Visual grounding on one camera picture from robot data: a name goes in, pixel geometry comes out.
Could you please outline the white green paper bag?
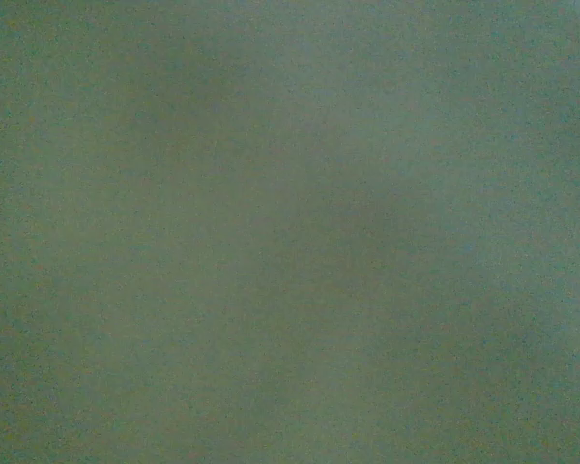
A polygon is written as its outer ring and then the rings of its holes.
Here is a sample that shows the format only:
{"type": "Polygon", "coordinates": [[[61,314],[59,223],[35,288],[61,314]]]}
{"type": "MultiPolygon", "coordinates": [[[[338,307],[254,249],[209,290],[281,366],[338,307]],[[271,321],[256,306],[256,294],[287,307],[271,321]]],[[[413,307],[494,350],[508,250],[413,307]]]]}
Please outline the white green paper bag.
{"type": "Polygon", "coordinates": [[[580,1],[0,1],[0,463],[580,463],[580,1]]]}

